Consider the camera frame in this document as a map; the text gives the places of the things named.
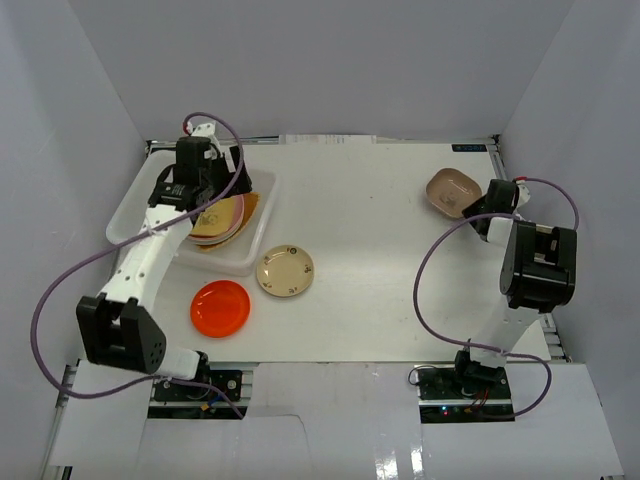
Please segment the woven fan-shaped basket plate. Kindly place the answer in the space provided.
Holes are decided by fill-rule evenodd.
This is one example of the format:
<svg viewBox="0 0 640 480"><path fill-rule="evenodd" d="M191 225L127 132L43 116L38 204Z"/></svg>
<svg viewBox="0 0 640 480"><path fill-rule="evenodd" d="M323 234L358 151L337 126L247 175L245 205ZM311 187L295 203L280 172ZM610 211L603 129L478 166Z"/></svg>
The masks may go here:
<svg viewBox="0 0 640 480"><path fill-rule="evenodd" d="M221 240L216 240L214 243L204 243L198 244L197 247L202 251L211 251L216 248L221 248L222 246L232 242L236 237L240 235L240 233L247 227L250 220L252 219L259 203L260 203L260 194L259 193L249 193L243 196L244 198L244 210L243 210L243 218L242 221L237 225L235 230L224 237Z"/></svg>

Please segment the pink round plate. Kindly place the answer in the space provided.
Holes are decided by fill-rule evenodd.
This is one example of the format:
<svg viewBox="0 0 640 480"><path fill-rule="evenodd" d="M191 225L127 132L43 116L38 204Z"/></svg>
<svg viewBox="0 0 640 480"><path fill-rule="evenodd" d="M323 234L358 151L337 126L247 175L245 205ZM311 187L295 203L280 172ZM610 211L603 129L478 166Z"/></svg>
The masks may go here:
<svg viewBox="0 0 640 480"><path fill-rule="evenodd" d="M234 224L230 227L230 229L223 234L213 236L213 237L196 237L196 236L193 236L190 232L188 239L191 242L195 243L196 245L204 244L204 243L214 243L216 240L223 239L224 237L226 237L227 235L229 235L235 230L235 228L242 221L242 218L243 218L244 198L242 195L234 196L231 198L234 198L237 201L237 203L236 203L236 212L234 216Z"/></svg>

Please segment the brown square dish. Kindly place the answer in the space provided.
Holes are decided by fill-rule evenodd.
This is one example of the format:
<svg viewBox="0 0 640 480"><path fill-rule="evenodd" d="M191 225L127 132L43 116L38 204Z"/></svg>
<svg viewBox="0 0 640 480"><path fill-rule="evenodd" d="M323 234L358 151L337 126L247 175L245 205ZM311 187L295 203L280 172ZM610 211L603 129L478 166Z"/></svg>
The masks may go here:
<svg viewBox="0 0 640 480"><path fill-rule="evenodd" d="M482 197L482 189L463 172L443 168L429 180L425 194L436 210L449 218L460 219L463 210Z"/></svg>

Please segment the yellow square panda dish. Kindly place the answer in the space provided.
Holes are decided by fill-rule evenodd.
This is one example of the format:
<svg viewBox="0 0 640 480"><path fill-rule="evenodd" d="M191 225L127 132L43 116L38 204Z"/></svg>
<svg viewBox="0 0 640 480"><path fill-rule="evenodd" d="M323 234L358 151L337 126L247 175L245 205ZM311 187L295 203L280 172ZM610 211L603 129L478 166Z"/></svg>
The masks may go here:
<svg viewBox="0 0 640 480"><path fill-rule="evenodd" d="M202 212L191 234L196 237L213 237L225 233L234 224L237 201L226 198Z"/></svg>

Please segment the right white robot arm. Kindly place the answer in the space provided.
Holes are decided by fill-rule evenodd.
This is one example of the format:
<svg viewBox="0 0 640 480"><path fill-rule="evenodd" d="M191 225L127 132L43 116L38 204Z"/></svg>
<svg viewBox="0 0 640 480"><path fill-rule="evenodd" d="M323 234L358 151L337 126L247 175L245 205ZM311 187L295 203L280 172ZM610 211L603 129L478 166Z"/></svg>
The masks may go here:
<svg viewBox="0 0 640 480"><path fill-rule="evenodd" d="M528 181L548 185L566 198L574 213L571 228L517 216L517 209L530 198ZM472 399L501 381L507 355L528 328L573 297L580 216L562 187L533 177L492 180L487 193L462 214L483 241L505 248L499 275L502 300L470 344L457 352L451 374L453 390Z"/></svg>

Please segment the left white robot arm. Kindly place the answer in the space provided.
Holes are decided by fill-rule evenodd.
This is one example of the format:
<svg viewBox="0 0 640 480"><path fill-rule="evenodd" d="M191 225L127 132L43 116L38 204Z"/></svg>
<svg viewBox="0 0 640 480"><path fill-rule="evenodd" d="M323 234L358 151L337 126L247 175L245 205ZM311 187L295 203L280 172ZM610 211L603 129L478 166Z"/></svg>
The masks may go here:
<svg viewBox="0 0 640 480"><path fill-rule="evenodd" d="M117 271L76 307L86 357L97 365L177 379L188 398L211 387L201 353L170 347L152 316L162 280L199 215L216 202L252 189L244 149L223 153L207 137L178 140L175 161L158 175L139 235Z"/></svg>

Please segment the white plastic bin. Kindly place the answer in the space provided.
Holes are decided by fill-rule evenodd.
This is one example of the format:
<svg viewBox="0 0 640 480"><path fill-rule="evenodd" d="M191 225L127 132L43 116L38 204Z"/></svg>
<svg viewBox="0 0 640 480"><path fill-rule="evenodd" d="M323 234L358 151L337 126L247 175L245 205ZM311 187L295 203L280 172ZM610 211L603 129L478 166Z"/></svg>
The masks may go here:
<svg viewBox="0 0 640 480"><path fill-rule="evenodd" d="M266 166L255 145L246 146L244 156L253 191L260 195L248 223L225 245L210 250L202 249L189 240L183 241L174 258L177 264L232 276L251 273L278 197L280 178ZM171 150L155 151L147 157L107 224L106 237L110 243L118 244L139 232L156 179L165 167L174 162L175 153Z"/></svg>

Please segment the paper sheet at back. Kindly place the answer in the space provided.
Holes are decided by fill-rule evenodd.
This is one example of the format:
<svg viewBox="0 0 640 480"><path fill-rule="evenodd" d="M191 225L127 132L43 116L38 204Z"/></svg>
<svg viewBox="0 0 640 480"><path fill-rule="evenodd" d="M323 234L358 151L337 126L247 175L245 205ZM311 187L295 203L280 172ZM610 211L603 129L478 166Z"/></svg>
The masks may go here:
<svg viewBox="0 0 640 480"><path fill-rule="evenodd" d="M377 143L375 135L353 134L283 134L279 136L280 145L372 145Z"/></svg>

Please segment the dark table label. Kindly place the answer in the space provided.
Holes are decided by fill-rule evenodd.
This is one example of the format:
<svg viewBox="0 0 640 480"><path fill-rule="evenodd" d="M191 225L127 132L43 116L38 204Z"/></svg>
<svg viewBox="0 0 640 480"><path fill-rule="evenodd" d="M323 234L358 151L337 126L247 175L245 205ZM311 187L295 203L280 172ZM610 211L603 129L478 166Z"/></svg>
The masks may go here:
<svg viewBox="0 0 640 480"><path fill-rule="evenodd" d="M486 152L484 144L452 144L452 150L457 153L481 153Z"/></svg>

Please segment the beige patterned small plate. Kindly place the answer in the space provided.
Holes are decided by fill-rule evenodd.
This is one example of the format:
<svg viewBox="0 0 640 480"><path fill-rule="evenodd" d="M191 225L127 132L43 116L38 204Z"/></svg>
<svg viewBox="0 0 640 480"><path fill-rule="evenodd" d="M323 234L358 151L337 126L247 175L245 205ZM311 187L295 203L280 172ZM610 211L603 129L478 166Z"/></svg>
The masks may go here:
<svg viewBox="0 0 640 480"><path fill-rule="evenodd" d="M312 257L295 245L279 245L265 252L256 264L256 279L268 294L290 298L305 292L314 280Z"/></svg>

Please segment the orange round plate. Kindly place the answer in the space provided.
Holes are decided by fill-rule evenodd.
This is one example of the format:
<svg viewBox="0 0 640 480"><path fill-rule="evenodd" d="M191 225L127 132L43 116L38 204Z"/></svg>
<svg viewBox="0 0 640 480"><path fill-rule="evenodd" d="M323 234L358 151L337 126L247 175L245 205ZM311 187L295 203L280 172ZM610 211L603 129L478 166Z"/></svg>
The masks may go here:
<svg viewBox="0 0 640 480"><path fill-rule="evenodd" d="M193 297L190 319L194 328L210 338L225 338L238 332L251 312L248 292L230 280L206 284Z"/></svg>

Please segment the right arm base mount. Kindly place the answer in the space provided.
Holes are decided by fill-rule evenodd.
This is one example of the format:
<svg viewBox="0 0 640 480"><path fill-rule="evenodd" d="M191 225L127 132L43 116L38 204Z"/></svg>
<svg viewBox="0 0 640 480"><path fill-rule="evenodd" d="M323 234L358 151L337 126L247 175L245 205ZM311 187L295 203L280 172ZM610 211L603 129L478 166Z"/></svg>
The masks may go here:
<svg viewBox="0 0 640 480"><path fill-rule="evenodd" d="M423 425L512 422L514 407L508 381L493 387L463 387L450 366L417 365L407 381L416 389Z"/></svg>

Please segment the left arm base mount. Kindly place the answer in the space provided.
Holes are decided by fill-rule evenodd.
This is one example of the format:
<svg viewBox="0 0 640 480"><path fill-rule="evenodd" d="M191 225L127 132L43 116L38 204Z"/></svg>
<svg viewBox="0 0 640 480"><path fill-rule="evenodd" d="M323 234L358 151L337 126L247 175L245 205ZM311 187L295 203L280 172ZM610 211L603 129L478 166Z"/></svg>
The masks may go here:
<svg viewBox="0 0 640 480"><path fill-rule="evenodd" d="M213 369L194 379L200 387L161 380L154 384L148 417L154 419L240 420L248 397L243 392L244 372Z"/></svg>

